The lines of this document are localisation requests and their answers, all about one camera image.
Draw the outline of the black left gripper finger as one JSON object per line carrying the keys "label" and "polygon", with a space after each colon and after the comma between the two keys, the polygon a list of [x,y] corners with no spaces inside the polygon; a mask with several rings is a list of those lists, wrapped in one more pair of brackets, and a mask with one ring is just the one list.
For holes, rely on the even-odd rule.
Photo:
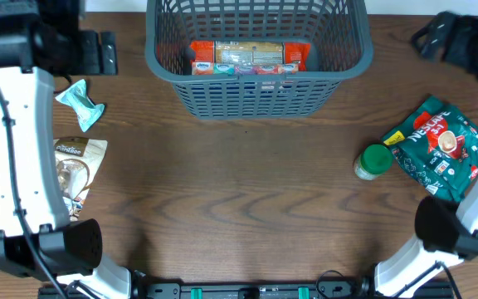
{"label": "black left gripper finger", "polygon": [[98,33],[94,31],[80,31],[81,75],[100,74],[100,47]]}
{"label": "black left gripper finger", "polygon": [[102,74],[106,76],[117,76],[118,63],[115,34],[113,32],[102,32],[100,34],[100,42]]}

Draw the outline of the orange spaghetti package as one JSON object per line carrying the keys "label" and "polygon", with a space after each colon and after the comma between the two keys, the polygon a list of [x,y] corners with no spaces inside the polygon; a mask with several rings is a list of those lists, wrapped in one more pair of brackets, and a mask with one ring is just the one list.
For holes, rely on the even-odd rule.
{"label": "orange spaghetti package", "polygon": [[297,63],[299,71],[306,71],[311,45],[302,42],[194,41],[189,50],[193,58],[191,63],[206,61],[243,66]]}

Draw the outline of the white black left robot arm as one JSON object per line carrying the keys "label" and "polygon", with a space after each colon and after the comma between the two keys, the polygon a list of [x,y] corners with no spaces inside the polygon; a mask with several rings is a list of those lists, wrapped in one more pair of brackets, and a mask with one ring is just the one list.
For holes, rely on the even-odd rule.
{"label": "white black left robot arm", "polygon": [[57,179],[55,78],[117,74],[115,36],[83,31],[82,1],[0,1],[0,271],[50,282],[42,298],[135,298],[130,270],[73,222]]}

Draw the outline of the multicolour tissue pack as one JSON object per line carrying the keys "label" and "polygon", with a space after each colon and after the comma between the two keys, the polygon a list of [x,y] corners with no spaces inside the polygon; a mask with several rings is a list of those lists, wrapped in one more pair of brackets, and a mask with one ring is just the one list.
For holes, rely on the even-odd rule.
{"label": "multicolour tissue pack", "polygon": [[297,63],[270,64],[261,66],[243,66],[227,63],[195,61],[192,63],[192,74],[201,75],[282,75],[295,74],[300,70]]}

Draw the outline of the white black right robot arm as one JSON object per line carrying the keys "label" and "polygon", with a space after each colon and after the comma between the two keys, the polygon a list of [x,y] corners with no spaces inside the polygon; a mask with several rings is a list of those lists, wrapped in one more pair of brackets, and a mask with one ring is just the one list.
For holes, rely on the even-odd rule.
{"label": "white black right robot arm", "polygon": [[[478,80],[478,17],[441,12],[411,43],[420,57],[440,56]],[[383,143],[428,195],[418,205],[414,235],[375,266],[362,290],[411,298],[437,274],[478,257],[478,127],[457,107],[429,97]]]}

